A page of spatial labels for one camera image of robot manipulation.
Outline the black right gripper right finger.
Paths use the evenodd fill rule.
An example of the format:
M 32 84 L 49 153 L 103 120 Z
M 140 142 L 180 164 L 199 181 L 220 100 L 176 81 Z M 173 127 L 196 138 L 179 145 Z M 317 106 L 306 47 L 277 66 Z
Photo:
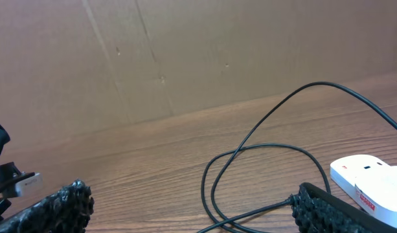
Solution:
M 289 197 L 292 216 L 302 233 L 397 233 L 375 217 L 311 183 L 302 183 Z

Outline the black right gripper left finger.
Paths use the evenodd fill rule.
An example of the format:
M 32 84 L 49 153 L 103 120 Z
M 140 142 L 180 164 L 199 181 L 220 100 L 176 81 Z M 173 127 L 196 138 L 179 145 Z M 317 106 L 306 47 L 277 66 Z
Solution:
M 0 233 L 85 233 L 94 203 L 91 188 L 77 179 L 0 222 Z

